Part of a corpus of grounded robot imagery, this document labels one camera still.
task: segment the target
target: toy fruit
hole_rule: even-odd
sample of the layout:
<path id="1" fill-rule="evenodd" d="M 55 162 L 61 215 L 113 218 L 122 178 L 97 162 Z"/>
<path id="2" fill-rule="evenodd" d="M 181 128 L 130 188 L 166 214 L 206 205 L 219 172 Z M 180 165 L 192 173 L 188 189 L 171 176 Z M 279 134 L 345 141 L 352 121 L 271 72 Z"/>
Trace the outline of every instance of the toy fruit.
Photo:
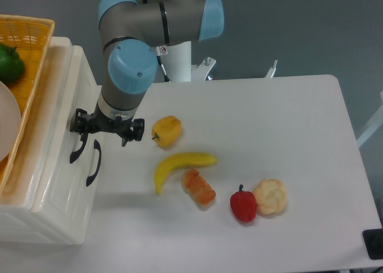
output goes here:
<path id="1" fill-rule="evenodd" d="M 162 184 L 168 178 L 170 172 L 178 168 L 208 166 L 217 162 L 217 158 L 204 152 L 185 152 L 173 154 L 162 160 L 154 172 L 154 184 L 156 193 L 161 195 Z"/>
<path id="2" fill-rule="evenodd" d="M 24 62 L 16 52 L 16 47 L 0 43 L 0 81 L 11 83 L 19 79 L 25 72 Z"/>
<path id="3" fill-rule="evenodd" d="M 251 222 L 256 217 L 257 203 L 256 198 L 250 191 L 242 191 L 243 185 L 239 186 L 239 191 L 234 193 L 230 198 L 230 207 L 237 217 L 242 222 Z"/>
<path id="4" fill-rule="evenodd" d="M 182 131 L 181 121 L 175 116 L 159 119 L 151 128 L 152 139 L 161 148 L 169 147 Z"/>

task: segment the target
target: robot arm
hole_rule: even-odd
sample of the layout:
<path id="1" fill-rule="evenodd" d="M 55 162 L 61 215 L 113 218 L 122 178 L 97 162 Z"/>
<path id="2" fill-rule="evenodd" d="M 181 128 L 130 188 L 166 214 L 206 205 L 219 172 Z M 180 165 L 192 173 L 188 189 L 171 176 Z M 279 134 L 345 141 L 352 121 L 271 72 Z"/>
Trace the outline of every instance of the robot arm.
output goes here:
<path id="1" fill-rule="evenodd" d="M 141 140 L 144 121 L 133 120 L 158 67 L 152 47 L 217 37 L 223 31 L 221 0 L 101 0 L 99 30 L 107 76 L 94 113 L 77 109 L 71 132 L 99 131 Z"/>

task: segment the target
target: yellow bell pepper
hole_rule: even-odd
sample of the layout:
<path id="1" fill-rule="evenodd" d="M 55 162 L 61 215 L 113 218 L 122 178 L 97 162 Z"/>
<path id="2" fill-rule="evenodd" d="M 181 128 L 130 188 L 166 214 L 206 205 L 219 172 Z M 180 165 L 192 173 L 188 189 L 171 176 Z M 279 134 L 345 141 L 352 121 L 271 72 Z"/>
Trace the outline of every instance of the yellow bell pepper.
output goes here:
<path id="1" fill-rule="evenodd" d="M 151 128 L 152 139 L 161 148 L 169 147 L 182 131 L 181 121 L 175 116 L 166 116 L 159 119 Z"/>

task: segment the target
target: pepper stem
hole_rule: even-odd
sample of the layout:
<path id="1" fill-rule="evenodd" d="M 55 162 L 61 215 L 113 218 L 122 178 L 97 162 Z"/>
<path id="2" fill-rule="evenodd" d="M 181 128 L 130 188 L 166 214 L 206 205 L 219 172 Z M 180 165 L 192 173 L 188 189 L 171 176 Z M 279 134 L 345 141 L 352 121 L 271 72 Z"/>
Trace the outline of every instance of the pepper stem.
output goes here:
<path id="1" fill-rule="evenodd" d="M 160 137 L 158 136 L 157 132 L 154 133 L 154 137 L 151 140 L 154 140 L 156 138 L 160 139 Z"/>

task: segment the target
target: orange food item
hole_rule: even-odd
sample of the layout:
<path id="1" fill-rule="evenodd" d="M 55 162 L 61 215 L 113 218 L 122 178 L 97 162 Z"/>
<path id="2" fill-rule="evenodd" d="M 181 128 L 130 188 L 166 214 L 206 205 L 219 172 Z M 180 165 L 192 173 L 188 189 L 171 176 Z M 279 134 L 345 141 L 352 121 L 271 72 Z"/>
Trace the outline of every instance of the orange food item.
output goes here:
<path id="1" fill-rule="evenodd" d="M 211 188 L 210 184 L 199 175 L 197 169 L 191 169 L 185 172 L 182 185 L 187 193 L 201 207 L 208 206 L 215 198 L 215 191 Z"/>

